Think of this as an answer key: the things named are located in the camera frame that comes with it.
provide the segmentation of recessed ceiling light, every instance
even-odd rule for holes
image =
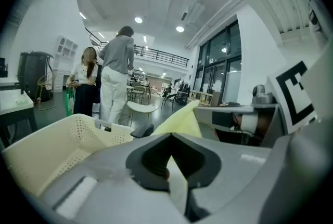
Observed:
[[[86,17],[80,12],[80,15],[82,16],[82,18],[85,20]]]
[[[140,17],[136,17],[134,20],[135,20],[137,23],[142,23],[142,19],[141,19]]]
[[[176,30],[180,33],[183,33],[185,31],[184,27],[177,27]]]

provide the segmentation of cream plastic basket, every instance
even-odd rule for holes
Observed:
[[[19,186],[38,196],[90,154],[133,140],[130,127],[112,124],[109,133],[98,124],[106,123],[75,114],[40,129],[2,152],[7,168]]]

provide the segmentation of gray sweater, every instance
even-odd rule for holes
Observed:
[[[134,40],[131,37],[120,35],[111,40],[99,53],[105,66],[111,69],[128,74],[128,66],[133,66]]]

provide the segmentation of railing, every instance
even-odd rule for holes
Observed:
[[[134,56],[146,57],[172,63],[181,67],[187,67],[188,59],[173,55],[167,52],[159,51],[152,48],[145,48],[134,45]]]
[[[97,51],[101,51],[105,47],[107,42],[101,42],[87,28],[86,28],[86,30],[88,33],[89,40],[91,41],[93,47]],[[177,55],[173,55],[173,54],[170,54],[167,52],[159,51],[156,49],[151,49],[151,48],[147,49],[145,47],[140,47],[140,46],[136,46],[136,45],[134,45],[134,56],[140,56],[140,57],[160,60],[160,61],[171,63],[174,65],[178,65],[181,67],[187,67],[187,63],[188,63],[188,59],[186,59],[186,58],[183,58],[183,57],[180,57]]]

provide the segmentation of black skirt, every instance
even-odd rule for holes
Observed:
[[[73,113],[91,117],[93,115],[93,103],[97,95],[98,90],[95,85],[82,84],[76,88]]]

